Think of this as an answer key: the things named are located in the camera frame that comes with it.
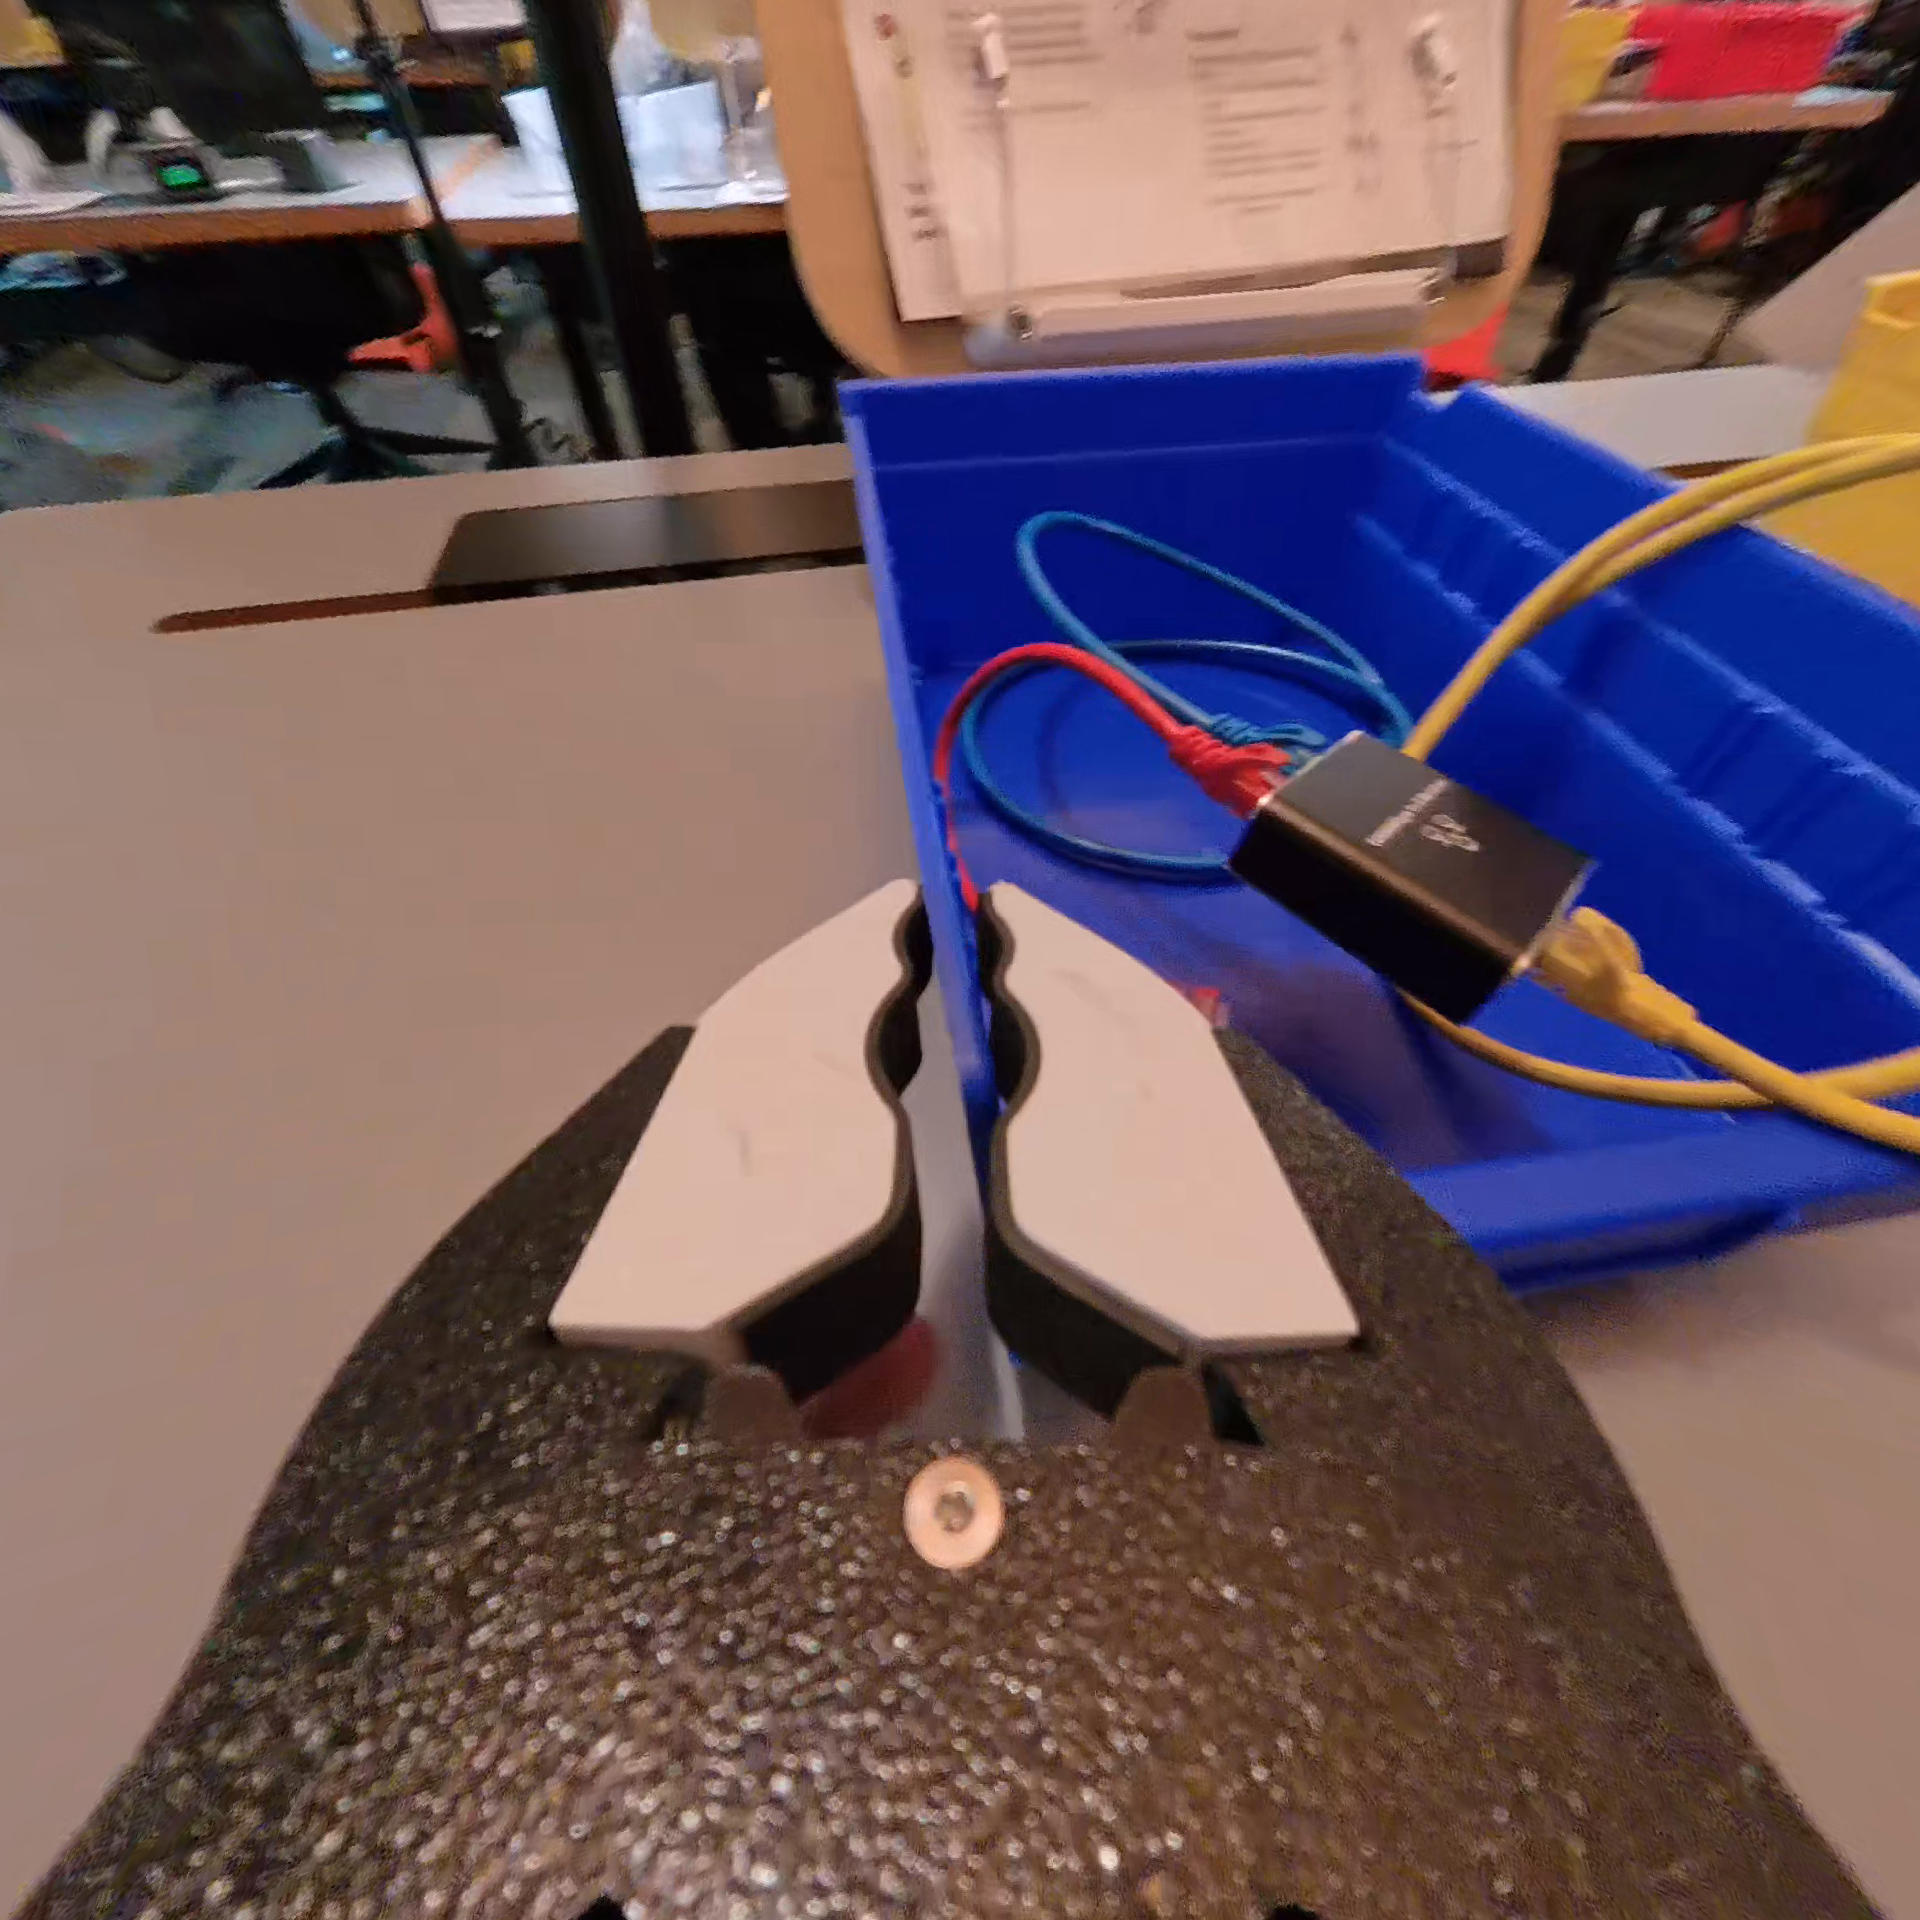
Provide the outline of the black office chair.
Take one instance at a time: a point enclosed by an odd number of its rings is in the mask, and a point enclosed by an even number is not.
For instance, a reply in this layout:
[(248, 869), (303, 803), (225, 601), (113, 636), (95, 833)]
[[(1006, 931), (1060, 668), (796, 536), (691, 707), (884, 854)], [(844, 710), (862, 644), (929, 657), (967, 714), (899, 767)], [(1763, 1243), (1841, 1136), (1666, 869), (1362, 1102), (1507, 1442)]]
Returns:
[(227, 360), (262, 384), (300, 392), (324, 425), (320, 439), (259, 478), (256, 490), (423, 474), (422, 457), (496, 463), (492, 442), (374, 428), (344, 398), (353, 351), (426, 315), (402, 242), (303, 239), (233, 249), (227, 264), (227, 290), (215, 299), (230, 325)]

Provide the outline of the wooden document stand with sheets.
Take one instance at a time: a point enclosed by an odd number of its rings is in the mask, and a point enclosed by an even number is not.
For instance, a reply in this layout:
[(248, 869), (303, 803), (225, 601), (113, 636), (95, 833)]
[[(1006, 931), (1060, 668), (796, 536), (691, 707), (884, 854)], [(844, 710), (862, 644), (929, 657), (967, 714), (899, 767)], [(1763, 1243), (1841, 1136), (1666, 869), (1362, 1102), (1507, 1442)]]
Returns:
[(1561, 6), (758, 6), (860, 374), (1436, 351), (1543, 234)]

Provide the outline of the black network splitter box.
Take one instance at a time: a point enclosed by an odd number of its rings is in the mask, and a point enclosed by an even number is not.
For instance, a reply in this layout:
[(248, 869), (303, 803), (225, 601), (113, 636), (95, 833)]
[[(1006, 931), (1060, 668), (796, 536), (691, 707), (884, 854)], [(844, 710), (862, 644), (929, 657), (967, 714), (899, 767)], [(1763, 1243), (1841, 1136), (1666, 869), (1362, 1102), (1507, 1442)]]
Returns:
[(1350, 731), (1251, 809), (1227, 869), (1425, 1010), (1466, 1027), (1533, 966), (1593, 860)]

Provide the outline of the blue plastic bin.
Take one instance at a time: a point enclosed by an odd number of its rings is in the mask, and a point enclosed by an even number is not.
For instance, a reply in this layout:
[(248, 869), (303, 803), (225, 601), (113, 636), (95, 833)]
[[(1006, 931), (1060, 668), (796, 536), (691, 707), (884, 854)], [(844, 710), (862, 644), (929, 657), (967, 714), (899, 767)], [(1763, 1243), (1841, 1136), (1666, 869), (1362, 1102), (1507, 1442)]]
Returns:
[[(1021, 571), (1096, 516), (1305, 613), (1413, 718), (1527, 589), (1661, 482), (1415, 357), (868, 378), (844, 388), (906, 813), (966, 1114), (998, 1085), (972, 915), (929, 756), (953, 695), (1055, 626)], [(1702, 1020), (1797, 1072), (1915, 1044), (1915, 613), (1724, 534), (1509, 661), (1436, 767), (1593, 856), (1581, 898)], [(1702, 1263), (1915, 1210), (1915, 1159), (1797, 1117), (1533, 1087), (1230, 876), (1104, 873), (953, 791), (1010, 880), (1227, 1020), (1378, 1148), (1513, 1292)]]

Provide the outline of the background work table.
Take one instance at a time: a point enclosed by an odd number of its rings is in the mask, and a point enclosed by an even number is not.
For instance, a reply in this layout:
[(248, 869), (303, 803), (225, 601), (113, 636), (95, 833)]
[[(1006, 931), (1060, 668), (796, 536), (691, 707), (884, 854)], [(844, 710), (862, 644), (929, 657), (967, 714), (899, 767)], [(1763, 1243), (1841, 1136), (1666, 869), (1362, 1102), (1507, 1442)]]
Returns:
[[(560, 249), (583, 242), (569, 192), (537, 192), (519, 150), (490, 134), (435, 134), (426, 170), (455, 242), (466, 249)], [(408, 237), (429, 227), (426, 189), (405, 149), (344, 144), (341, 186), (300, 194), (274, 178), (227, 180), (218, 199), (168, 201), (156, 194), (84, 197), (69, 186), (36, 197), (6, 194), (3, 254), (168, 251), (304, 239)], [(644, 207), (654, 242), (784, 234), (784, 189), (674, 189)]]

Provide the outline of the black tripod pole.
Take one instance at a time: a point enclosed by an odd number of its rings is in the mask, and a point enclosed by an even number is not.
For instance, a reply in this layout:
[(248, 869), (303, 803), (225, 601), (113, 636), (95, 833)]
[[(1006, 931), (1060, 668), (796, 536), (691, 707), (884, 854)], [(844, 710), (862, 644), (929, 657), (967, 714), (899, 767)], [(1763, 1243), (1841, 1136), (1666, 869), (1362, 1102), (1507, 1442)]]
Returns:
[(653, 459), (686, 457), (695, 451), (691, 420), (671, 340), (671, 302), (616, 107), (601, 6), (524, 3), (523, 7), (638, 445)]

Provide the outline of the grey desk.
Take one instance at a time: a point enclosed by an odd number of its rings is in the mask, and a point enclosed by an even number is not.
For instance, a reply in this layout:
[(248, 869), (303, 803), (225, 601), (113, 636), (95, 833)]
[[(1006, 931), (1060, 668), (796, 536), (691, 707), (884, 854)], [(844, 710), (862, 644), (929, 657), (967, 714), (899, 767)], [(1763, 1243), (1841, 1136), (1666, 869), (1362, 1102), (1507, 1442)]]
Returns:
[(1179, 988), (1361, 1338), (1105, 1422), (922, 901), (906, 1332), (551, 1337), (709, 1006), (922, 888), (837, 462), (6, 516), (18, 1911), (1915, 1914), (1915, 1210), (1513, 1292)]

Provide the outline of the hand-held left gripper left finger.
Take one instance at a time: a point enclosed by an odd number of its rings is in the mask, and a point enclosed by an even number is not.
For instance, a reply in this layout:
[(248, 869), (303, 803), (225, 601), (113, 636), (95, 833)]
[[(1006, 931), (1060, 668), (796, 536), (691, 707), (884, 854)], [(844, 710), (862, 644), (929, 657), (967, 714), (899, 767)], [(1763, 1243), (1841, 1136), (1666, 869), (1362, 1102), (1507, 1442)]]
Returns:
[(709, 1006), (545, 1325), (755, 1365), (809, 1402), (915, 1320), (922, 888), (893, 877)]

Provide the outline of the small yellow plastic bin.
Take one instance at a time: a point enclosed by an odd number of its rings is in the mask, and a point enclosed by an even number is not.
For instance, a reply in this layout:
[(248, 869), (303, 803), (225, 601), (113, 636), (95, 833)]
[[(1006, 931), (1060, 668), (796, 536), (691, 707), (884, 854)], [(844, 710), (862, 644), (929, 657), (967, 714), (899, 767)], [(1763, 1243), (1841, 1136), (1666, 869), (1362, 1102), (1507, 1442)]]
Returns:
[(1639, 7), (1629, 3), (1564, 3), (1553, 52), (1553, 111), (1588, 108), (1626, 47)]

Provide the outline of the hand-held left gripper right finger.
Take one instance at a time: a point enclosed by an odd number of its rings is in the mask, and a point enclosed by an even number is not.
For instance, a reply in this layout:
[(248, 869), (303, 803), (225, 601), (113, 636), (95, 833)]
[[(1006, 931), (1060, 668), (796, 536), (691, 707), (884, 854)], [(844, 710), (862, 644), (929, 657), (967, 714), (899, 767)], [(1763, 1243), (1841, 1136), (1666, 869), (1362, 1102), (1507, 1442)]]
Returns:
[(1344, 1349), (1357, 1309), (1202, 1008), (1016, 884), (976, 908), (986, 1308), (1110, 1422), (1142, 1374)]

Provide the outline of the red plastic bin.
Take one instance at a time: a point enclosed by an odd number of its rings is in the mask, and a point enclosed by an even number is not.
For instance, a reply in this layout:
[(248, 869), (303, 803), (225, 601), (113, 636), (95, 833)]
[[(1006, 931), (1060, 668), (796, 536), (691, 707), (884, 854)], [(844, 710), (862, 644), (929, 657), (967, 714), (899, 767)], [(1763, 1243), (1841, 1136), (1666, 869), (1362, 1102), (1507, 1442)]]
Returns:
[(1639, 6), (1629, 46), (1643, 60), (1631, 99), (1732, 101), (1890, 83), (1895, 66), (1845, 50), (1867, 14), (1867, 6), (1814, 3)]

